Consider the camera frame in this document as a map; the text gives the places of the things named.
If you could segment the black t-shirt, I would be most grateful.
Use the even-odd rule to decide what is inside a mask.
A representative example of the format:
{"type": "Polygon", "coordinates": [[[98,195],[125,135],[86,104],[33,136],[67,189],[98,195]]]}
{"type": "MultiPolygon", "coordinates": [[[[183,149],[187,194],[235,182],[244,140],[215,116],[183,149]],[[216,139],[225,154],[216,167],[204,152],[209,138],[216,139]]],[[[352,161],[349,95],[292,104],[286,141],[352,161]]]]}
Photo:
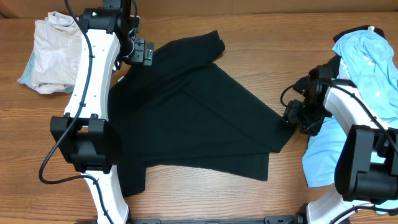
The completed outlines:
{"type": "Polygon", "coordinates": [[[217,31],[171,41],[151,66],[133,65],[110,89],[125,197],[143,192],[146,169],[157,165],[267,180],[270,153],[295,129],[217,66],[224,49],[217,31]]]}

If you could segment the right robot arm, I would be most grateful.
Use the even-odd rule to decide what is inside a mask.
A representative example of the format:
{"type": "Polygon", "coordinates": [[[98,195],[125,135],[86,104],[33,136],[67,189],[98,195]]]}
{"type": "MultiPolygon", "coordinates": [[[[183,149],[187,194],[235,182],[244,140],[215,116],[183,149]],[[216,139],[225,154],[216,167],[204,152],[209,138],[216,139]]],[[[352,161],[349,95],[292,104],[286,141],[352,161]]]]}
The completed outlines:
{"type": "Polygon", "coordinates": [[[334,186],[304,205],[295,222],[347,223],[360,210],[397,215],[396,208],[380,206],[397,199],[397,130],[379,119],[357,86],[339,79],[330,66],[313,68],[305,81],[305,99],[286,104],[283,120],[314,136],[323,120],[334,116],[346,141],[335,167],[334,186]]]}

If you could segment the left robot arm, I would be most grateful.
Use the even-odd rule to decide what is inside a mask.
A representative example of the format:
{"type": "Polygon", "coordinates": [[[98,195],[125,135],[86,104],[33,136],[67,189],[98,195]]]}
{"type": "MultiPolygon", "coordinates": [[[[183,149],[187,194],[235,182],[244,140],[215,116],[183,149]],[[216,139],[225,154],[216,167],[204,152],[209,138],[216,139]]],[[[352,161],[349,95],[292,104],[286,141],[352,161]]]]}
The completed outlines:
{"type": "Polygon", "coordinates": [[[138,38],[140,18],[135,1],[104,1],[74,17],[81,30],[81,58],[73,93],[62,117],[50,120],[55,145],[39,169],[56,150],[78,175],[61,179],[85,179],[97,210],[96,223],[132,223],[118,179],[121,139],[109,123],[108,96],[111,76],[122,64],[152,65],[154,44],[138,38]]]}

